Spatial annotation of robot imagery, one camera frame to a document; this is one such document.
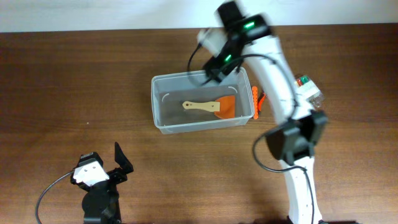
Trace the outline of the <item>orange scraper with wooden handle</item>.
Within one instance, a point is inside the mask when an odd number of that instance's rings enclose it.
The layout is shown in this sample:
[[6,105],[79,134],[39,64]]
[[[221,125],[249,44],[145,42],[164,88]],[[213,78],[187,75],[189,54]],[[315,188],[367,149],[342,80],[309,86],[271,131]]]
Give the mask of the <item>orange scraper with wooden handle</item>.
[[203,110],[213,113],[219,119],[235,118],[236,97],[234,95],[222,96],[215,101],[196,103],[184,101],[182,106],[185,110]]

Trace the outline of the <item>clear plastic storage container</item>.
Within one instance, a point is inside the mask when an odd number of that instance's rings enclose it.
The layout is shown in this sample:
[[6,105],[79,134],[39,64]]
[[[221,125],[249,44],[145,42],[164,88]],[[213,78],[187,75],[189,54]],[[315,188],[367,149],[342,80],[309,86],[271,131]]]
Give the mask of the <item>clear plastic storage container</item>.
[[245,125],[254,116],[251,85],[244,68],[221,82],[204,71],[159,75],[151,81],[155,126],[163,134]]

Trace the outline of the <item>clear pack of coloured clips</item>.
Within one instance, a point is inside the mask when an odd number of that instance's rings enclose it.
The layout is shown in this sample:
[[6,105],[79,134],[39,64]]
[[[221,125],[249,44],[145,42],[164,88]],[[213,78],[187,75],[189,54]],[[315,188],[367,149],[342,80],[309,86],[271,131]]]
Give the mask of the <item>clear pack of coloured clips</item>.
[[298,88],[299,95],[302,95],[314,107],[320,108],[324,100],[323,93],[316,86],[314,81],[307,75],[303,75],[296,79],[295,84]]

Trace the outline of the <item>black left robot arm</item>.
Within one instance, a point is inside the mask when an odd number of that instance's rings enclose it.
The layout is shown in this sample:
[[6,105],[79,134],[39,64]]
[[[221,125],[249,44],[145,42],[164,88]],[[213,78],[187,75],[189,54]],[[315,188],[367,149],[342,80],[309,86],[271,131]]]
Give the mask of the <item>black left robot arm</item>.
[[127,175],[133,172],[134,168],[118,142],[114,143],[114,161],[119,166],[106,172],[100,155],[91,152],[80,156],[72,172],[70,182],[86,191],[81,203],[84,223],[122,222],[117,185],[127,181]]

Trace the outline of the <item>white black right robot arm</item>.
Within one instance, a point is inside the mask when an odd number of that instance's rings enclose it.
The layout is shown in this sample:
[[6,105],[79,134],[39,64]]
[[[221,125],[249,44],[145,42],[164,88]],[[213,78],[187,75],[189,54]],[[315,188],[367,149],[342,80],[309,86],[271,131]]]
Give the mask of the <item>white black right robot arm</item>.
[[315,146],[328,122],[299,92],[279,37],[262,14],[245,15],[236,1],[225,1],[216,10],[223,30],[201,31],[198,42],[212,57],[204,65],[210,81],[222,82],[234,69],[246,63],[255,74],[271,105],[276,127],[262,133],[252,145],[255,162],[264,165],[256,153],[264,140],[279,161],[289,198],[290,223],[323,223],[317,204],[313,168]]

